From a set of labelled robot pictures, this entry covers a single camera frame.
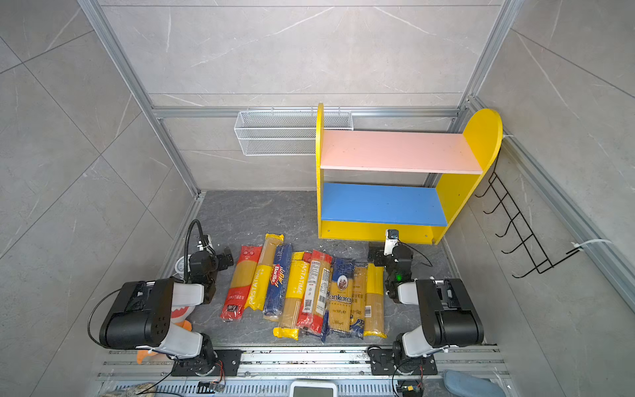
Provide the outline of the dark blue end spaghetti bag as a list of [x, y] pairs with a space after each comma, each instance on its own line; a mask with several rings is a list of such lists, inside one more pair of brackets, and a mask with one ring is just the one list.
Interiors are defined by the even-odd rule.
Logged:
[[356, 263], [353, 272], [351, 334], [363, 339], [365, 328], [365, 295], [367, 282], [367, 264]]

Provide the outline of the blue Sankara spaghetti bag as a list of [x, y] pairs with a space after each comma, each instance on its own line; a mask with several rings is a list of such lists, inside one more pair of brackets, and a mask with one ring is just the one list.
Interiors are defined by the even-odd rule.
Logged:
[[329, 287], [328, 327], [332, 332], [349, 334], [351, 330], [354, 263], [345, 258], [335, 258]]

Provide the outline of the yellow end spaghetti bag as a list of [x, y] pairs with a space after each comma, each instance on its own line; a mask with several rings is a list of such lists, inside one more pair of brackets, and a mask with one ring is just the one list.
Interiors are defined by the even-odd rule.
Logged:
[[384, 308], [384, 268], [370, 263], [367, 266], [364, 337], [387, 338]]

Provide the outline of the red label spaghetti bag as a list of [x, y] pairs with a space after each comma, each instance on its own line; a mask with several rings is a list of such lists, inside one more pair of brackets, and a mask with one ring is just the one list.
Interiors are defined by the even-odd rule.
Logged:
[[332, 257], [313, 251], [302, 309], [297, 325], [304, 332], [320, 336], [327, 309], [327, 296], [332, 278]]

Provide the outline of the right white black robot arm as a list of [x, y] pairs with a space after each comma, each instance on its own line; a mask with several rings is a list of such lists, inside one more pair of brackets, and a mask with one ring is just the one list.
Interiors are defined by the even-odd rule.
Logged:
[[386, 270], [384, 289], [396, 304], [418, 307], [419, 326], [401, 333], [393, 342], [395, 370], [432, 362], [433, 355], [451, 347], [482, 344], [485, 330], [466, 287], [460, 279], [415, 280], [413, 251], [406, 243], [369, 244], [370, 262]]

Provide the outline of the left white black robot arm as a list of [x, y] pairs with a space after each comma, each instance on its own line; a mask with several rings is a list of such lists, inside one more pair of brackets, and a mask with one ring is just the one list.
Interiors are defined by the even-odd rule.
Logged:
[[125, 283], [115, 293], [99, 330], [98, 344], [114, 350], [152, 351], [174, 360], [174, 376], [207, 376], [223, 373], [222, 359], [211, 338], [172, 321], [176, 309], [210, 304], [216, 292], [218, 271], [233, 266], [226, 248], [221, 254], [202, 250], [188, 257], [184, 279]]

